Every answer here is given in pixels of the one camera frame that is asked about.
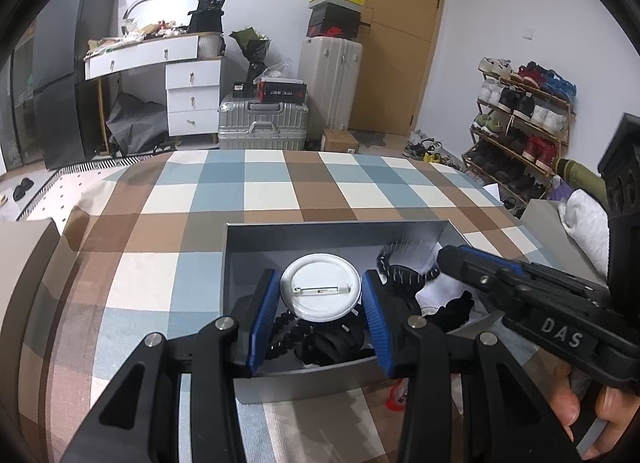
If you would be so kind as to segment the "person's right hand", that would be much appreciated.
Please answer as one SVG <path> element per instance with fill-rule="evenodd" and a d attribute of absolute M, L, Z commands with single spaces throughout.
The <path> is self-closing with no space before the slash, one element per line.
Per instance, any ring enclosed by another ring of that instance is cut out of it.
<path fill-rule="evenodd" d="M 554 370 L 554 382 L 551 386 L 548 402 L 560 420 L 568 437 L 573 438 L 570 427 L 577 421 L 580 413 L 578 397 L 570 388 L 570 368 L 561 362 Z M 594 411 L 597 418 L 606 422 L 605 429 L 582 457 L 592 460 L 610 452 L 623 436 L 639 408 L 639 398 L 632 391 L 602 387 Z"/>

